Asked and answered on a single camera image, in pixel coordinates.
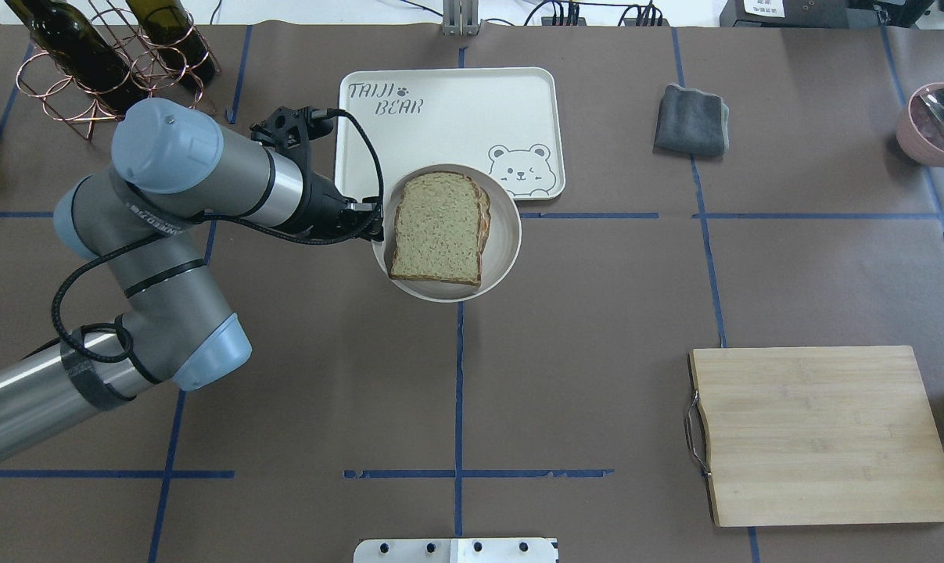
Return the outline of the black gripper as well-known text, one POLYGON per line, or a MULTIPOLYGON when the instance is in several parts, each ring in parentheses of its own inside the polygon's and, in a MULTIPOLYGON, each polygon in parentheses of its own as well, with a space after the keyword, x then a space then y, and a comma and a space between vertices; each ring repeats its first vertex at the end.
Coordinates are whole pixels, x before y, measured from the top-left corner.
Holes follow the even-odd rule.
POLYGON ((325 176, 307 172, 299 207, 290 217, 290 234, 306 240, 361 238, 383 242, 382 197, 358 202, 344 196, 325 176))

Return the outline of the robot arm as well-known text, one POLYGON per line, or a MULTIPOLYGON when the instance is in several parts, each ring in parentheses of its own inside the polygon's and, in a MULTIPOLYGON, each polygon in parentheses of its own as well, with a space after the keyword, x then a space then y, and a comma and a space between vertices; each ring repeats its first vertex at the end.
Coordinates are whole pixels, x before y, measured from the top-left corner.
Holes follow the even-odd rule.
POLYGON ((0 371, 0 463, 172 381, 201 389, 250 358, 249 338, 190 229, 231 222, 305 246, 381 242, 386 183, 357 118, 340 108, 281 107, 249 138, 169 99, 139 101, 53 214, 82 257, 53 296, 56 338, 0 371), (347 197, 312 168, 312 140, 350 122, 371 154, 378 192, 347 197))

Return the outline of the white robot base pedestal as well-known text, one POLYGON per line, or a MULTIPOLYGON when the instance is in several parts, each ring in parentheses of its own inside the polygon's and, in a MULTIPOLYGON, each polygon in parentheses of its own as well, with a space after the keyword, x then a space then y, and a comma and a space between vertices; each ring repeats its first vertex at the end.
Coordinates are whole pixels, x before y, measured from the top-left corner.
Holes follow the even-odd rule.
POLYGON ((354 562, 558 562, 555 539, 543 537, 368 539, 354 562))

